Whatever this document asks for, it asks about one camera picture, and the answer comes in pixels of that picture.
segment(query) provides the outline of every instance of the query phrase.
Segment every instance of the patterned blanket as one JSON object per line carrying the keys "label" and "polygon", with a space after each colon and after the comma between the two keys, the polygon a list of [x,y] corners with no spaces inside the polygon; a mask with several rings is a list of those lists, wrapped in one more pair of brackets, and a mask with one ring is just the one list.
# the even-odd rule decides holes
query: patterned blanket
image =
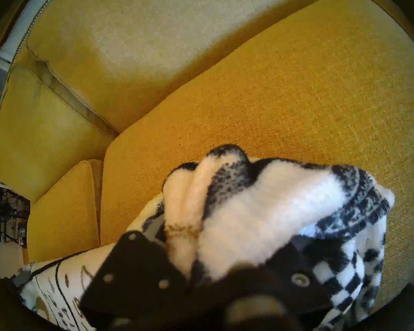
{"label": "patterned blanket", "polygon": [[[182,164],[166,178],[128,230],[166,247],[191,287],[223,278],[240,263],[261,265],[295,235],[333,308],[318,330],[352,325],[374,304],[385,253],[393,193],[350,165],[314,165],[282,158],[249,159],[235,145]],[[22,296],[66,330],[94,330],[79,300],[112,245],[32,264]]]}

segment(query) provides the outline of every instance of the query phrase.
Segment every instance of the floor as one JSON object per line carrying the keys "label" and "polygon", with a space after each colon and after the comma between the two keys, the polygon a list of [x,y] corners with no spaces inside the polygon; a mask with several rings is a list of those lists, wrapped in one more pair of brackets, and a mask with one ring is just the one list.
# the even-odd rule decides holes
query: floor
{"label": "floor", "polygon": [[10,278],[24,265],[22,247],[14,242],[0,242],[0,277]]}

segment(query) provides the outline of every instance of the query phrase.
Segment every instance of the checkered pattern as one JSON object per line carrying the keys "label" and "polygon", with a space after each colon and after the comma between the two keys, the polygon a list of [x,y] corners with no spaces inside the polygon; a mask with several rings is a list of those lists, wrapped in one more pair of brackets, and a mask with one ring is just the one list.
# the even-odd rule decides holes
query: checkered pattern
{"label": "checkered pattern", "polygon": [[[240,192],[250,187],[258,187],[262,195],[267,192],[275,194],[271,187],[264,187],[259,180],[265,176],[276,177],[282,182],[284,172],[274,172],[273,166],[268,166],[270,164],[279,167],[279,164],[294,163],[306,171],[330,171],[331,175],[337,178],[340,182],[340,188],[338,188],[340,192],[326,193],[331,196],[342,192],[346,197],[346,203],[331,215],[313,225],[306,226],[299,232],[299,235],[309,237],[309,242],[302,249],[302,253],[318,281],[328,291],[333,305],[317,330],[333,330],[336,326],[343,328],[345,325],[350,326],[366,318],[380,286],[385,251],[386,215],[394,204],[392,192],[378,185],[367,172],[350,165],[314,165],[280,158],[261,159],[252,164],[243,150],[235,145],[218,147],[207,156],[214,156],[216,161],[219,161],[220,157],[230,154],[238,156],[239,160],[222,165],[212,178],[206,199],[204,201],[201,198],[198,199],[205,204],[203,223],[209,218],[214,219],[212,215],[221,204],[232,198],[236,200]],[[178,175],[178,171],[181,173],[187,170],[195,171],[197,166],[195,162],[182,164],[170,175]],[[298,199],[309,195],[309,192],[305,190],[296,193],[298,196],[294,198]],[[164,196],[164,200],[157,201],[156,209],[150,210],[149,217],[142,224],[142,231],[151,236],[152,240],[162,244],[166,242],[163,224],[168,221],[169,217],[165,214],[164,201],[167,205],[169,197]],[[279,195],[279,201],[282,201],[282,195]],[[260,215],[254,218],[261,220]],[[237,219],[229,222],[231,225],[238,226],[240,221]],[[233,227],[226,232],[239,232],[237,230],[239,228]],[[219,238],[223,236],[222,233],[226,233],[218,228],[215,232],[219,233],[216,235]],[[248,242],[248,240],[244,237],[242,242]],[[245,248],[245,245],[239,242],[229,243],[228,246],[234,249]],[[261,252],[257,255],[266,253],[266,260],[272,255],[272,252],[266,252],[265,249],[260,250]],[[204,280],[212,266],[209,268],[207,264],[197,259],[191,264],[192,279],[197,276],[197,266],[194,263],[202,269],[198,273],[198,283],[208,282]]]}
{"label": "checkered pattern", "polygon": [[[316,233],[304,249],[314,275],[328,291],[333,305],[317,328],[319,331],[333,330],[336,325],[351,326],[366,318],[379,290],[389,204],[373,188],[359,206],[373,208],[361,210],[358,223],[340,230],[327,223],[327,230]],[[345,212],[338,214],[344,215],[348,210],[345,207]],[[326,235],[329,229],[329,234],[339,237]]]}

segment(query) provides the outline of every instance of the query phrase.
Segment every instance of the sofa seat cushion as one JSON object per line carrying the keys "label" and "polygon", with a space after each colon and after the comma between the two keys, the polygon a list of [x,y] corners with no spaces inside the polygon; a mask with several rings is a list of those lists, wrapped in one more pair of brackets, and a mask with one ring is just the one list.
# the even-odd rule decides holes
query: sofa seat cushion
{"label": "sofa seat cushion", "polygon": [[377,306],[414,277],[414,43],[370,0],[321,0],[246,42],[123,132],[105,157],[101,242],[179,164],[249,156],[359,166],[396,194]]}
{"label": "sofa seat cushion", "polygon": [[10,72],[0,102],[0,180],[35,203],[68,170],[104,158],[113,136],[69,106],[29,59]]}
{"label": "sofa seat cushion", "polygon": [[82,161],[31,206],[29,260],[42,262],[100,246],[100,160]]}
{"label": "sofa seat cushion", "polygon": [[243,42],[317,0],[52,0],[34,55],[116,130]]}

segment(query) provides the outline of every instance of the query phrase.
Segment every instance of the sofa backrest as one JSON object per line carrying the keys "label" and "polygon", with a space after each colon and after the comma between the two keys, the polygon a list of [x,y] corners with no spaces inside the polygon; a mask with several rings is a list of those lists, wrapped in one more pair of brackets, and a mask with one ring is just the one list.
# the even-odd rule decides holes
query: sofa backrest
{"label": "sofa backrest", "polygon": [[0,99],[0,180],[37,201],[177,87],[315,1],[48,0]]}

